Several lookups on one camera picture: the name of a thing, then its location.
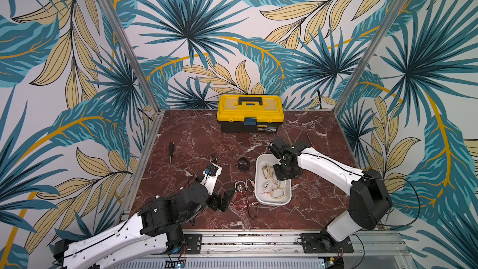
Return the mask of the dark brown strap watch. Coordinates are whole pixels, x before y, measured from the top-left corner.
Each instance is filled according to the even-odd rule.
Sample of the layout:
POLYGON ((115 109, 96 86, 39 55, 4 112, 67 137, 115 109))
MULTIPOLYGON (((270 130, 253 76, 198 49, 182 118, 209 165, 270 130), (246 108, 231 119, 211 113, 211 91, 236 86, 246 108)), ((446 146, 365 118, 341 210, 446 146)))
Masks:
POLYGON ((211 154, 209 156, 209 160, 210 160, 211 164, 218 164, 218 159, 216 158, 216 156, 214 154, 211 154))

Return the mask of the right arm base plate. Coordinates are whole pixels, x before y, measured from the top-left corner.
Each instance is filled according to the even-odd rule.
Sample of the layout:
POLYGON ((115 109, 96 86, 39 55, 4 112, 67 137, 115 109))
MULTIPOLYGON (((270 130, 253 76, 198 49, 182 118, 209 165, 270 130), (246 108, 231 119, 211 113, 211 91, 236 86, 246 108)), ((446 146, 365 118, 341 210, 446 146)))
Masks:
POLYGON ((328 235, 320 233, 302 233, 298 243, 302 246, 305 254, 351 254, 354 252, 349 237, 341 242, 335 241, 328 235))

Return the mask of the white pink watch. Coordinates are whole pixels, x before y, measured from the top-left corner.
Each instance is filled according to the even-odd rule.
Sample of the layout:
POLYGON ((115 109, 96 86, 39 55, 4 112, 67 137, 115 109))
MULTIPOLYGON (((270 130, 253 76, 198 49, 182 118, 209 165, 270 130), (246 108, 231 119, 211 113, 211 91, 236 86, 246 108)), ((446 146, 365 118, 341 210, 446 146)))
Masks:
POLYGON ((263 192, 262 194, 264 195, 270 195, 274 192, 274 189, 275 189, 275 183, 273 181, 267 181, 264 185, 263 185, 263 192))

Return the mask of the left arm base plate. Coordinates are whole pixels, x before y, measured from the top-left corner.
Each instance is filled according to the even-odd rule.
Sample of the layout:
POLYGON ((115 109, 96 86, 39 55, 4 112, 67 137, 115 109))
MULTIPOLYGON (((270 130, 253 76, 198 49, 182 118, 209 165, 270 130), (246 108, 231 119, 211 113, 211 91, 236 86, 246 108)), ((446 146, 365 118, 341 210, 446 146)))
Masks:
POLYGON ((202 234, 185 234, 184 240, 173 248, 167 248, 164 255, 199 255, 202 248, 202 234))

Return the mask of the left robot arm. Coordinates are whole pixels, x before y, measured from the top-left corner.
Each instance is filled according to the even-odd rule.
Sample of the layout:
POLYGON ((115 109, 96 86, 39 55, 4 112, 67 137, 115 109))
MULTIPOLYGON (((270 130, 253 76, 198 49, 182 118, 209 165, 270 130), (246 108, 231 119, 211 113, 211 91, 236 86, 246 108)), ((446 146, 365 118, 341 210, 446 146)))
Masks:
POLYGON ((124 223, 76 242, 63 239, 54 245, 55 261, 63 269, 110 269, 151 254, 187 251, 182 225, 193 223, 207 208, 225 212, 235 195, 229 189, 220 196, 215 183, 193 183, 177 194, 156 197, 124 223))

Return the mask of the beige strap watch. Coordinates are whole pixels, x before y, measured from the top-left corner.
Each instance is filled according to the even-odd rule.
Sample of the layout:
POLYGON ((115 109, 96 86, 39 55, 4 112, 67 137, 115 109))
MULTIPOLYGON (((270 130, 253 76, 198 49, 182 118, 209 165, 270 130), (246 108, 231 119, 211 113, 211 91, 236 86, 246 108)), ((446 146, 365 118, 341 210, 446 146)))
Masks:
POLYGON ((269 164, 264 164, 262 167, 261 167, 261 172, 263 174, 263 177, 266 179, 266 180, 269 180, 269 181, 272 181, 273 180, 273 177, 274 177, 274 174, 275 174, 275 171, 274 171, 274 167, 269 165, 269 164))

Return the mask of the beige square watch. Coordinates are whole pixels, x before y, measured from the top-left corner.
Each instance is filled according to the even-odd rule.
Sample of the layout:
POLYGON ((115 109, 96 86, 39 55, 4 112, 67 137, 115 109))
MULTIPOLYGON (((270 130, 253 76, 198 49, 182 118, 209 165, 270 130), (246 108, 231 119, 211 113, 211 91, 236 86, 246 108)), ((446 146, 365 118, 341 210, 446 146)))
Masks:
POLYGON ((270 194, 272 199, 282 199, 285 197, 285 195, 286 195, 285 188, 283 187, 276 187, 274 189, 274 192, 270 194))

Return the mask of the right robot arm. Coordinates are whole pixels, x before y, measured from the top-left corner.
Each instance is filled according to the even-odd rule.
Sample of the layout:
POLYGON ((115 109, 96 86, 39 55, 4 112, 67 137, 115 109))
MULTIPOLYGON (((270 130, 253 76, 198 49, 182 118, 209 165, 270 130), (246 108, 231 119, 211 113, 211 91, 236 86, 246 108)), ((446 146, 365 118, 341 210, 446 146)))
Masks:
POLYGON ((330 251, 360 230, 375 229, 392 208, 385 182, 374 170, 344 165, 302 142, 290 145, 278 138, 268 149, 278 160, 274 171, 280 181, 299 178, 303 171, 309 171, 348 195, 348 209, 321 230, 319 240, 325 250, 330 251))

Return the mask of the white plastic storage tray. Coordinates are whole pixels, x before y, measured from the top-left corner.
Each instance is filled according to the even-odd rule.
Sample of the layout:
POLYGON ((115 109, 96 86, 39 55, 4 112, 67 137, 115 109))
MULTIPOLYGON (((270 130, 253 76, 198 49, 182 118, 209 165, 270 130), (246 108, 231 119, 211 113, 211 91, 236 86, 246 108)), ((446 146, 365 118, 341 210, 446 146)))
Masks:
POLYGON ((278 160, 272 154, 262 154, 256 159, 254 195, 262 205, 284 206, 292 199, 292 183, 280 181, 274 165, 278 165, 278 160))

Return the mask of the red transparent watch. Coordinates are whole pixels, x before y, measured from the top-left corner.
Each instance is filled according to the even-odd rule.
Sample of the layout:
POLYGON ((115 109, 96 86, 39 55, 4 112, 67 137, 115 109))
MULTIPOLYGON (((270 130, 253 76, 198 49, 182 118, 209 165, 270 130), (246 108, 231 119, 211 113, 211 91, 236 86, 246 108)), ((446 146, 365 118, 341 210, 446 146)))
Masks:
POLYGON ((239 209, 246 209, 249 205, 249 198, 244 193, 236 193, 232 202, 239 209))

